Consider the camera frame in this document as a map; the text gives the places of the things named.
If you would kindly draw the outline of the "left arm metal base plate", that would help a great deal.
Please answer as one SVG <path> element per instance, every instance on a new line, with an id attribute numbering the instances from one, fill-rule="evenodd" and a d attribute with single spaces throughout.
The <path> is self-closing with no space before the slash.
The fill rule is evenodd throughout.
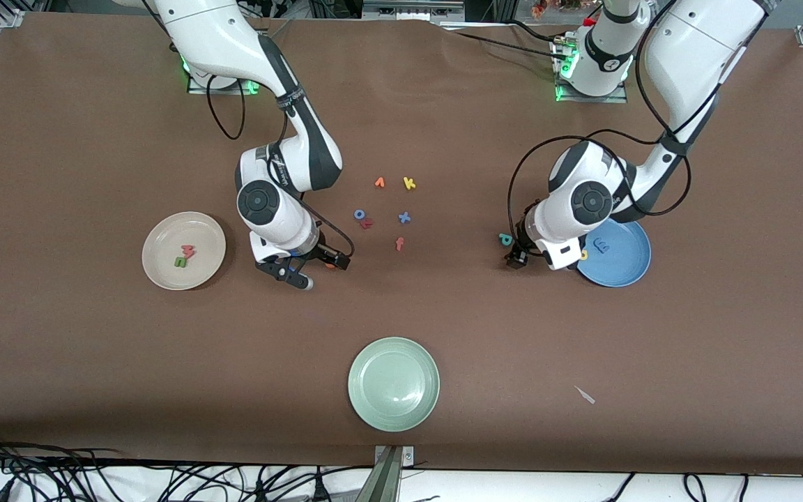
<path id="1" fill-rule="evenodd" d="M 624 104 L 627 102 L 625 80 L 634 57 L 625 59 L 620 69 L 611 73 L 593 70 L 594 63 L 589 57 L 582 55 L 578 40 L 574 32 L 556 36 L 549 42 L 553 55 L 561 55 L 561 59 L 553 63 L 553 77 L 555 86 L 555 99 L 557 102 L 589 102 L 589 104 Z M 602 96 L 586 94 L 579 90 L 573 82 L 586 84 L 590 90 L 597 90 L 599 84 L 615 82 L 616 86 L 611 92 Z"/>

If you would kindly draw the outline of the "beige plate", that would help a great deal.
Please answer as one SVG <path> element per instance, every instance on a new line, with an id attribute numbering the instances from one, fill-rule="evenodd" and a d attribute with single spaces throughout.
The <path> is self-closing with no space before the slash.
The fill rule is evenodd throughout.
<path id="1" fill-rule="evenodd" d="M 197 249 L 184 269 L 173 266 L 175 258 L 183 256 L 182 245 Z M 176 213 L 149 232 L 142 248 L 142 266 L 148 279 L 160 288 L 189 290 L 215 276 L 226 250 L 225 232 L 216 220 L 204 213 Z"/>

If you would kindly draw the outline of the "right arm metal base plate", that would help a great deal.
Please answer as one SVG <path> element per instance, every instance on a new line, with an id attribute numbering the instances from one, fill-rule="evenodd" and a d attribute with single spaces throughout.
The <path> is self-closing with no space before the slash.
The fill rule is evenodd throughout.
<path id="1" fill-rule="evenodd" d="M 243 79 L 229 79 L 191 70 L 188 74 L 188 94 L 205 95 L 240 95 L 254 96 L 259 92 L 259 83 Z"/>

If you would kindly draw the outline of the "grey power strip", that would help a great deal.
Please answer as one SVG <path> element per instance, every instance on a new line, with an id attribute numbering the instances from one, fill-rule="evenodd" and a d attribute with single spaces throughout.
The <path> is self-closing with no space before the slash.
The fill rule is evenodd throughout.
<path id="1" fill-rule="evenodd" d="M 464 0 L 362 0 L 363 20 L 465 22 Z"/>

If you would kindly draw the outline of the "orange decorative object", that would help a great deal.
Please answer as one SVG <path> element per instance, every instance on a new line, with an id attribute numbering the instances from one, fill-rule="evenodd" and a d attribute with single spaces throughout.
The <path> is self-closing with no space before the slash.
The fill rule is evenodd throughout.
<path id="1" fill-rule="evenodd" d="M 590 0 L 533 0 L 531 15 L 535 20 L 541 19 L 545 13 L 577 13 L 590 3 Z"/>

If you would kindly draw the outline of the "pale green plate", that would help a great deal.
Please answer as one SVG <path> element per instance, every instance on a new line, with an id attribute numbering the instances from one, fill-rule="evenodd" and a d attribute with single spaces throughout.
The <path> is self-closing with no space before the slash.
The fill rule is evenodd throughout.
<path id="1" fill-rule="evenodd" d="M 414 340 L 384 337 L 360 350 L 348 375 L 357 416 L 377 431 L 420 426 L 436 408 L 441 379 L 433 356 Z"/>

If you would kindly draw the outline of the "brown table cover sheet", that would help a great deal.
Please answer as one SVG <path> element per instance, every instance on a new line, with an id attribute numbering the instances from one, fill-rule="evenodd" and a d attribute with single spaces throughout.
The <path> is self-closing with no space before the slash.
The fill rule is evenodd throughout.
<path id="1" fill-rule="evenodd" d="M 430 469 L 803 473 L 793 32 L 756 35 L 689 154 L 688 198 L 641 222 L 650 270 L 621 289 L 538 259 L 510 269 L 497 237 L 536 143 L 659 136 L 633 86 L 624 105 L 556 102 L 535 55 L 417 20 L 293 20 L 276 42 L 344 159 L 306 200 L 357 248 L 347 271 L 307 264 L 310 291 L 256 270 L 235 207 L 239 156 L 281 130 L 271 94 L 230 141 L 149 18 L 31 13 L 2 32 L 0 441 L 332 465 L 395 443 Z M 204 285 L 163 289 L 142 248 L 182 212 L 219 223 L 225 259 Z M 377 431 L 349 400 L 355 356 L 384 337 L 438 366 L 436 407 L 410 431 Z"/>

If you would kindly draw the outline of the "blue plate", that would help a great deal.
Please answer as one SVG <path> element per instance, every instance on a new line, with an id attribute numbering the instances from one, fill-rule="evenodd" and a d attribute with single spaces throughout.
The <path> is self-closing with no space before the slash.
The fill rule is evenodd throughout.
<path id="1" fill-rule="evenodd" d="M 599 253 L 592 241 L 604 239 L 611 250 Z M 587 280 L 605 288 L 625 288 L 637 283 L 651 263 L 651 244 L 638 222 L 606 220 L 586 235 L 584 249 L 589 257 L 578 261 L 576 270 Z"/>

